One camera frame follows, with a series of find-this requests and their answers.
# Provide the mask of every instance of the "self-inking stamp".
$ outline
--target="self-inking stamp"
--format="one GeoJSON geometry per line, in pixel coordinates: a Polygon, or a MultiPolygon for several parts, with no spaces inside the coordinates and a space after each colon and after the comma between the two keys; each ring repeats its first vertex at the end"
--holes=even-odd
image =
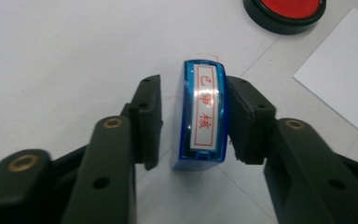
{"type": "Polygon", "coordinates": [[[224,66],[185,61],[175,102],[173,169],[205,170],[225,160],[227,103],[224,66]]]}

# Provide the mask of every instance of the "black plastic part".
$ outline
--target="black plastic part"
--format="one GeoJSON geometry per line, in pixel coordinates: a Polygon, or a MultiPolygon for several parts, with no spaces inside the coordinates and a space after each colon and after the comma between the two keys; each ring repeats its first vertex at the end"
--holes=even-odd
{"type": "Polygon", "coordinates": [[[235,156],[246,164],[263,164],[276,108],[252,84],[227,77],[228,134],[235,156]]]}
{"type": "Polygon", "coordinates": [[[38,223],[52,224],[61,222],[86,149],[87,146],[83,146],[53,161],[52,173],[55,183],[43,204],[38,223]]]}
{"type": "Polygon", "coordinates": [[[136,163],[144,163],[146,170],[158,165],[159,138],[162,127],[160,77],[144,78],[130,104],[121,112],[131,120],[131,135],[136,163]]]}
{"type": "Polygon", "coordinates": [[[62,224],[135,222],[131,125],[109,117],[95,126],[62,224]]]}
{"type": "Polygon", "coordinates": [[[358,179],[309,124],[280,119],[265,175],[279,223],[358,223],[358,179]]]}
{"type": "Polygon", "coordinates": [[[37,223],[53,182],[46,151],[26,149],[0,161],[0,223],[37,223]]]}
{"type": "Polygon", "coordinates": [[[280,35],[296,35],[308,30],[322,17],[326,8],[326,0],[321,0],[319,9],[312,16],[290,19],[271,11],[260,0],[243,0],[243,4],[253,21],[266,30],[280,35]]]}

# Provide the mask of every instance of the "white surface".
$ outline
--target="white surface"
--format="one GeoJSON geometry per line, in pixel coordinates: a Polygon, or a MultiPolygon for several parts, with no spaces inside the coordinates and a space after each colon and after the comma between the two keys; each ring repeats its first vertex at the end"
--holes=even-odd
{"type": "Polygon", "coordinates": [[[236,161],[231,147],[212,170],[171,171],[182,62],[222,63],[263,92],[278,118],[305,120],[358,160],[358,131],[292,79],[352,7],[358,0],[329,0],[314,29],[280,36],[256,25],[241,0],[0,1],[0,160],[32,147],[56,159],[86,145],[142,78],[161,74],[161,162],[150,172],[137,166],[139,223],[274,222],[263,167],[236,161]]]}
{"type": "Polygon", "coordinates": [[[358,128],[358,10],[353,9],[295,74],[358,128]]]}

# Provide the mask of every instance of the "brass insert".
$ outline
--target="brass insert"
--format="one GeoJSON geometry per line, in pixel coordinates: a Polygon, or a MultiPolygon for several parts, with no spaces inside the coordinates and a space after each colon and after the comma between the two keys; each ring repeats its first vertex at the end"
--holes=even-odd
{"type": "Polygon", "coordinates": [[[38,161],[38,157],[35,155],[24,155],[18,157],[12,161],[7,169],[11,172],[20,172],[33,167],[38,161]]]}
{"type": "Polygon", "coordinates": [[[120,126],[121,123],[122,123],[121,119],[109,119],[103,124],[103,126],[105,128],[116,128],[120,126]]]}
{"type": "Polygon", "coordinates": [[[286,125],[295,130],[301,130],[304,128],[304,124],[302,122],[293,119],[287,120],[286,125]]]}

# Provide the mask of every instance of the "white paper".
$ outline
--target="white paper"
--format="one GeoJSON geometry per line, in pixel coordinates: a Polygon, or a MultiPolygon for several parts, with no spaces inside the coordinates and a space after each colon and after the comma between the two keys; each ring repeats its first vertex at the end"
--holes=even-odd
{"type": "Polygon", "coordinates": [[[358,129],[358,10],[353,8],[294,78],[358,129]]]}

